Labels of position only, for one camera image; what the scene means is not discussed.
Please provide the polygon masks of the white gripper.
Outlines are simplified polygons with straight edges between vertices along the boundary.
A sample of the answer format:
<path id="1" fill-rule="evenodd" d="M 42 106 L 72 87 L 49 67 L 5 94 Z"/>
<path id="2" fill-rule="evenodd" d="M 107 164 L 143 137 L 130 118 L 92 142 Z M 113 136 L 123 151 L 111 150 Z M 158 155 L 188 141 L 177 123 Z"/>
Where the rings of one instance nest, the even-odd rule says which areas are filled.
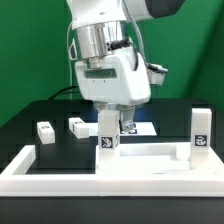
<path id="1" fill-rule="evenodd" d="M 87 63 L 75 63 L 75 71 L 81 95 L 92 100 L 98 112 L 120 109 L 121 129 L 134 129 L 134 105 L 148 102 L 151 96 L 145 63 L 140 54 L 135 59 L 133 51 L 117 50 L 103 58 L 100 69 L 88 69 Z"/>

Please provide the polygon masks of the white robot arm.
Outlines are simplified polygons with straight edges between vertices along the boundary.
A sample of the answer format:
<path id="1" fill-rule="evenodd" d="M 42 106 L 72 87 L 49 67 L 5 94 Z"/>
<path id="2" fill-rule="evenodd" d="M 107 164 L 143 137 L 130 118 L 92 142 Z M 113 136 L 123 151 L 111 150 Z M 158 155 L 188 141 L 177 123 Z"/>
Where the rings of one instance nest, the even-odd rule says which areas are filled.
<path id="1" fill-rule="evenodd" d="M 134 111 L 161 85 L 167 69 L 148 63 L 142 44 L 134 45 L 127 26 L 176 14 L 185 0 L 66 0 L 80 55 L 75 72 L 84 99 L 98 110 L 118 110 L 120 128 L 134 128 Z"/>

